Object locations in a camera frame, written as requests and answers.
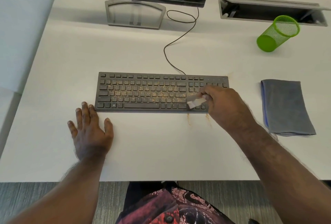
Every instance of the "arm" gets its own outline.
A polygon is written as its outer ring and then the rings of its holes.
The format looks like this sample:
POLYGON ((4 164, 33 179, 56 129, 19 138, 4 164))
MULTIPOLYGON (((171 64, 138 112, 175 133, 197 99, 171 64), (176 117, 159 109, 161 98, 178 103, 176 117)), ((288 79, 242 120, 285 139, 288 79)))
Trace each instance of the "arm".
POLYGON ((206 86, 199 96, 249 159, 284 224, 331 223, 331 190, 256 123, 236 91, 206 86))
POLYGON ((114 138, 107 118, 105 132, 93 105, 76 109, 77 128, 68 122, 79 162, 49 193, 12 219, 9 224, 92 223, 98 202, 99 179, 114 138))

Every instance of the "person's right arm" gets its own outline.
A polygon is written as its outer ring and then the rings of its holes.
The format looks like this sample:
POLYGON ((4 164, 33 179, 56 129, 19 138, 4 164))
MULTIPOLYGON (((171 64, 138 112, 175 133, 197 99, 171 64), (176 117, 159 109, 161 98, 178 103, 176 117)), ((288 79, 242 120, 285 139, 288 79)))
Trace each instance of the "person's right arm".
POLYGON ((245 153, 284 224, 331 223, 331 190, 254 120, 235 90, 206 86, 198 96, 245 153))

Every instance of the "floor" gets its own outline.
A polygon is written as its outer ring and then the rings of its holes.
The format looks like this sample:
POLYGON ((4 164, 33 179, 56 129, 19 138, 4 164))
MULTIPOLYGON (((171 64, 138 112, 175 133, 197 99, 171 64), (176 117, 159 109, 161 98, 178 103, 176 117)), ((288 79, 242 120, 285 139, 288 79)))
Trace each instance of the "floor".
MULTIPOLYGON (((236 224, 249 218, 261 224, 281 224, 259 181, 179 181, 225 213, 236 224)), ((0 223, 5 223, 45 193, 56 182, 0 183, 0 223)), ((128 182, 101 182, 94 224, 115 223, 122 211, 128 182)))

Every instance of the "green cup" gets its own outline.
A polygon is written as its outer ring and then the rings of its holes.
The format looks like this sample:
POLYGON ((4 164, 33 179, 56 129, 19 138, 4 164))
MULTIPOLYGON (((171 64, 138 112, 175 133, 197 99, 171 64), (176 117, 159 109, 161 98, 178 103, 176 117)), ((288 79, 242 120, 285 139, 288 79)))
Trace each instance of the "green cup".
POLYGON ((299 24, 290 16, 281 15, 275 18, 272 25, 261 34, 256 43, 265 52, 272 52, 289 38, 298 35, 299 24))

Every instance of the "person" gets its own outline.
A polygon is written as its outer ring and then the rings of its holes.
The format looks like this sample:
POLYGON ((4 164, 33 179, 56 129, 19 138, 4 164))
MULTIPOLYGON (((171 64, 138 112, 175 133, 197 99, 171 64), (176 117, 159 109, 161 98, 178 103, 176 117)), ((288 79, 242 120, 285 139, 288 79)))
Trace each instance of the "person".
MULTIPOLYGON (((210 116, 249 159, 284 224, 331 223, 331 190, 257 124, 239 94, 230 88, 206 86, 210 116)), ((114 138, 107 118, 105 131, 93 105, 76 109, 77 127, 68 126, 78 163, 43 198, 8 223, 92 223, 101 170, 114 138)), ((229 224, 224 214, 174 182, 129 185, 120 224, 229 224)))

